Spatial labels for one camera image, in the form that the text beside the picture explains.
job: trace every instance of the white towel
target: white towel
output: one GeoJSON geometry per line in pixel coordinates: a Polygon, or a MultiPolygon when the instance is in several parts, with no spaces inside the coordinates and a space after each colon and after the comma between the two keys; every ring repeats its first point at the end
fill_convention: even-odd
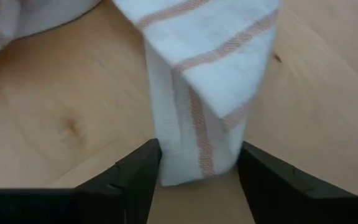
{"type": "Polygon", "coordinates": [[[143,33],[162,185],[236,162],[279,0],[114,0],[143,33]]]}
{"type": "Polygon", "coordinates": [[[11,40],[59,26],[100,0],[0,0],[0,50],[11,40]]]}

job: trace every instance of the light wood tabletop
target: light wood tabletop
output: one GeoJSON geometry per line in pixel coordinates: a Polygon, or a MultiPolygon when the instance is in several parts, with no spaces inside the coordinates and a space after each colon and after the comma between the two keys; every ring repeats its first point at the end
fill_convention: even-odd
{"type": "MultiPolygon", "coordinates": [[[[284,0],[275,53],[245,139],[358,194],[358,1],[284,0]]],[[[110,1],[0,52],[0,187],[74,187],[152,138],[144,57],[141,35],[110,1]]],[[[232,223],[249,221],[235,174],[207,183],[215,188],[189,203],[200,195],[232,223]]],[[[158,189],[151,219],[222,223],[208,208],[164,206],[203,188],[158,189]]]]}

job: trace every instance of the black plastic part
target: black plastic part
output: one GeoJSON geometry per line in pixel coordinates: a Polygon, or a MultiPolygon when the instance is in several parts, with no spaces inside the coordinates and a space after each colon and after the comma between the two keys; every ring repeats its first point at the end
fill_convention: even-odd
{"type": "Polygon", "coordinates": [[[237,162],[256,224],[358,223],[358,196],[244,142],[237,162]]]}
{"type": "Polygon", "coordinates": [[[75,189],[1,189],[0,223],[146,224],[160,158],[152,139],[75,189]]]}

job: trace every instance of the wooden surface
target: wooden surface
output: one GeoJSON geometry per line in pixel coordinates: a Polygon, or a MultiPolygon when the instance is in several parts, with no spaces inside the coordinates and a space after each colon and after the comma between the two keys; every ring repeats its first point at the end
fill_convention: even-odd
{"type": "MultiPolygon", "coordinates": [[[[284,0],[275,52],[246,139],[358,194],[358,1],[284,0]]],[[[142,37],[109,1],[0,53],[0,187],[74,187],[152,136],[142,37]]],[[[153,223],[249,220],[235,174],[206,183],[157,190],[153,223]]]]}

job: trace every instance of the towel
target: towel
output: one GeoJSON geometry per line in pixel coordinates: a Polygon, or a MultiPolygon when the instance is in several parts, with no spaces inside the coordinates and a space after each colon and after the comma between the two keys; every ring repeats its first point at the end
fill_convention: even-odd
{"type": "MultiPolygon", "coordinates": [[[[97,2],[0,0],[0,49],[97,2]]],[[[162,185],[229,170],[270,57],[279,0],[113,2],[145,38],[162,185]]]]}
{"type": "Polygon", "coordinates": [[[10,41],[71,21],[100,0],[0,0],[0,50],[10,41]]]}

